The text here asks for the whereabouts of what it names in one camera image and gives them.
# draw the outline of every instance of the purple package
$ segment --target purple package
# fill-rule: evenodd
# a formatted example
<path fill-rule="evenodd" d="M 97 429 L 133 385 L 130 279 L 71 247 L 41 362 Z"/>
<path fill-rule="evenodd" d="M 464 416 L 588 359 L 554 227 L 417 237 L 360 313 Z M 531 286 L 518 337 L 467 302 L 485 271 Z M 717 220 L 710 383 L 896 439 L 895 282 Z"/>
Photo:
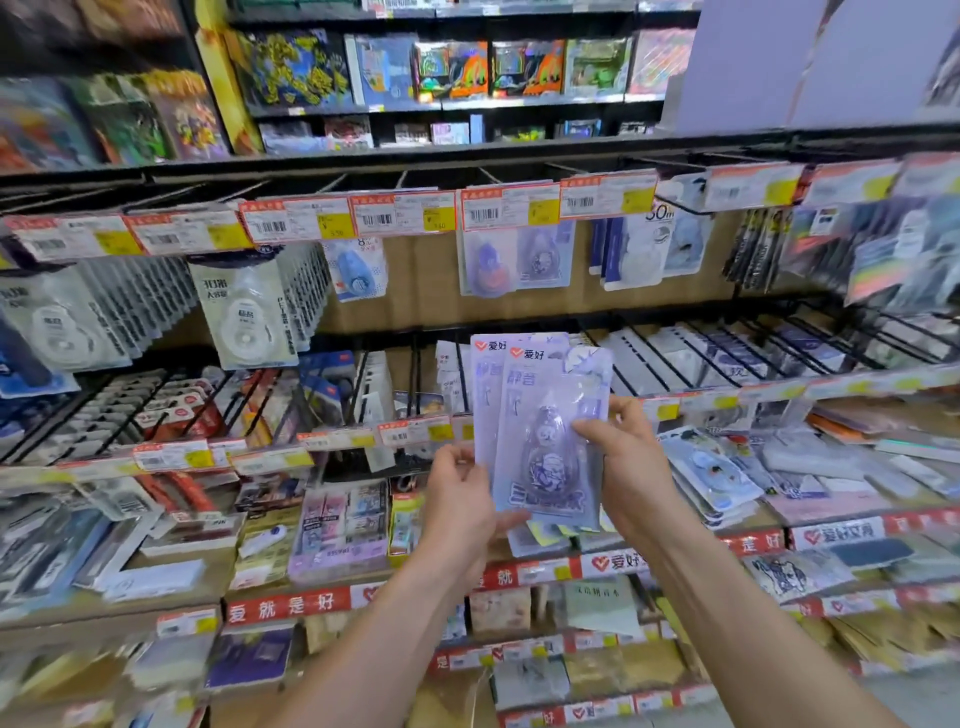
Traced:
<path fill-rule="evenodd" d="M 382 479 L 365 480 L 350 486 L 379 483 L 383 487 L 384 482 Z M 351 519 L 352 535 L 345 535 L 348 488 L 333 491 L 312 488 L 304 495 L 300 528 L 287 564 L 287 574 L 294 582 L 313 584 L 388 566 L 387 531 L 386 527 L 374 528 L 381 522 L 376 516 L 363 520 L 363 523 Z"/>
<path fill-rule="evenodd" d="M 497 510 L 535 521 L 600 527 L 600 451 L 571 423 L 607 419 L 613 359 L 597 347 L 534 337 L 505 357 L 493 470 Z"/>
<path fill-rule="evenodd" d="M 293 637 L 293 627 L 220 635 L 213 646 L 206 688 L 217 691 L 280 680 L 287 669 Z"/>

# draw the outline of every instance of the product box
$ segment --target product box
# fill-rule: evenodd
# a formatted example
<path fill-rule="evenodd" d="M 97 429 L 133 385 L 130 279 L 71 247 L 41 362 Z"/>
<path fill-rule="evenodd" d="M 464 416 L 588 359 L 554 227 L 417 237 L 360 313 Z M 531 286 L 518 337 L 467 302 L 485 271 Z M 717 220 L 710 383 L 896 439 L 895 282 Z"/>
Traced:
<path fill-rule="evenodd" d="M 679 28 L 640 31 L 627 93 L 663 96 L 669 78 L 686 71 L 695 34 Z"/>
<path fill-rule="evenodd" d="M 496 40 L 492 46 L 494 98 L 540 96 L 563 90 L 562 40 Z"/>
<path fill-rule="evenodd" d="M 465 100 L 488 95 L 487 41 L 414 44 L 418 99 Z"/>
<path fill-rule="evenodd" d="M 409 104 L 414 98 L 411 60 L 417 36 L 347 36 L 353 101 L 360 106 Z"/>
<path fill-rule="evenodd" d="M 613 40 L 572 38 L 566 42 L 564 95 L 615 96 L 627 90 L 632 37 Z"/>

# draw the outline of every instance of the blister pack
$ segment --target blister pack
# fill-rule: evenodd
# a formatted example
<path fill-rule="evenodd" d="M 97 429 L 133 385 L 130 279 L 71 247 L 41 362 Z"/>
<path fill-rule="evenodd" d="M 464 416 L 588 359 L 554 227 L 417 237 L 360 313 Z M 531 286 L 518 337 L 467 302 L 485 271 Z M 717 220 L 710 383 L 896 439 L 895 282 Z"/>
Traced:
<path fill-rule="evenodd" d="M 610 352 L 530 342 L 505 360 L 494 503 L 526 508 L 538 521 L 598 528 L 602 456 L 571 424 L 607 419 Z"/>

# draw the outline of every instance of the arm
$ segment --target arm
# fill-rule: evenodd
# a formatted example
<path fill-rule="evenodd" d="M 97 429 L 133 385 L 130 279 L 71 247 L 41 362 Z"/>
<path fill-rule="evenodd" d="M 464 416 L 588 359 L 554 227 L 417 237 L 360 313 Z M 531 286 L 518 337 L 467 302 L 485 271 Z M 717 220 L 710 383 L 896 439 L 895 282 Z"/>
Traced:
<path fill-rule="evenodd" d="M 400 725 L 446 619 L 480 580 L 487 542 L 529 518 L 495 513 L 486 470 L 458 472 L 457 460 L 470 457 L 453 446 L 437 452 L 416 551 L 263 728 Z"/>
<path fill-rule="evenodd" d="M 637 400 L 581 421 L 599 445 L 604 507 L 650 564 L 738 728 L 905 728 L 770 598 L 677 492 Z"/>

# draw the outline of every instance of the yellow price sticker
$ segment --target yellow price sticker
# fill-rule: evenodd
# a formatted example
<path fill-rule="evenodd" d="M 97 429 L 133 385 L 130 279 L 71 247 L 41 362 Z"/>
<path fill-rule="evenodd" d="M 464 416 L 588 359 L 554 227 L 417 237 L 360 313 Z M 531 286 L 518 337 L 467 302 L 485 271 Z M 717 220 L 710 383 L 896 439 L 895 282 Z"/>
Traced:
<path fill-rule="evenodd" d="M 894 182 L 893 175 L 875 177 L 863 183 L 864 202 L 872 203 L 877 200 L 886 200 L 890 194 L 890 185 Z"/>
<path fill-rule="evenodd" d="M 529 225 L 557 225 L 560 222 L 560 198 L 534 200 L 527 209 Z"/>
<path fill-rule="evenodd" d="M 777 180 L 767 185 L 764 204 L 768 207 L 783 207 L 793 202 L 793 193 L 797 191 L 796 180 Z"/>
<path fill-rule="evenodd" d="M 450 423 L 430 425 L 426 431 L 430 433 L 430 439 L 435 443 L 442 443 L 453 439 L 453 425 Z"/>
<path fill-rule="evenodd" d="M 192 695 L 181 695 L 174 704 L 174 713 L 193 713 L 196 706 Z"/>
<path fill-rule="evenodd" d="M 191 468 L 212 468 L 213 453 L 208 449 L 195 449 L 187 452 L 183 459 Z"/>
<path fill-rule="evenodd" d="M 924 383 L 918 376 L 908 376 L 905 379 L 898 379 L 894 382 L 894 389 L 899 389 L 902 392 L 915 392 L 923 388 Z"/>
<path fill-rule="evenodd" d="M 785 400 L 795 400 L 804 393 L 805 389 L 806 387 L 802 384 L 794 384 L 792 387 L 787 387 L 783 390 L 783 398 Z"/>
<path fill-rule="evenodd" d="M 253 243 L 247 237 L 247 231 L 240 223 L 208 225 L 206 231 L 210 235 L 214 249 L 218 251 L 239 251 L 253 247 Z"/>
<path fill-rule="evenodd" d="M 353 445 L 355 448 L 375 448 L 376 438 L 370 434 L 353 435 L 350 438 L 350 444 Z"/>
<path fill-rule="evenodd" d="M 623 203 L 620 205 L 620 211 L 625 215 L 649 212 L 654 208 L 655 189 L 655 187 L 644 187 L 643 189 L 623 190 Z"/>
<path fill-rule="evenodd" d="M 854 395 L 865 395 L 869 393 L 874 388 L 874 383 L 868 379 L 861 379 L 860 381 L 852 381 L 847 385 L 847 391 Z"/>
<path fill-rule="evenodd" d="M 283 462 L 291 468 L 312 468 L 314 465 L 313 458 L 305 449 L 286 453 L 283 456 Z"/>
<path fill-rule="evenodd" d="M 197 634 L 202 635 L 206 632 L 216 632 L 217 631 L 217 618 L 216 617 L 201 617 L 197 619 Z"/>
<path fill-rule="evenodd" d="M 657 407 L 657 419 L 658 420 L 676 420 L 680 417 L 680 403 L 674 402 L 673 404 L 661 404 Z"/>
<path fill-rule="evenodd" d="M 427 232 L 447 232 L 457 227 L 457 213 L 453 207 L 425 207 L 423 229 Z"/>
<path fill-rule="evenodd" d="M 736 395 L 724 395 L 713 400 L 713 406 L 716 409 L 733 409 L 738 404 L 740 404 L 740 400 Z"/>
<path fill-rule="evenodd" d="M 107 255 L 143 255 L 128 231 L 98 231 L 93 234 Z"/>
<path fill-rule="evenodd" d="M 353 220 L 347 212 L 317 215 L 317 222 L 320 224 L 320 237 L 324 240 L 344 240 L 357 236 Z"/>

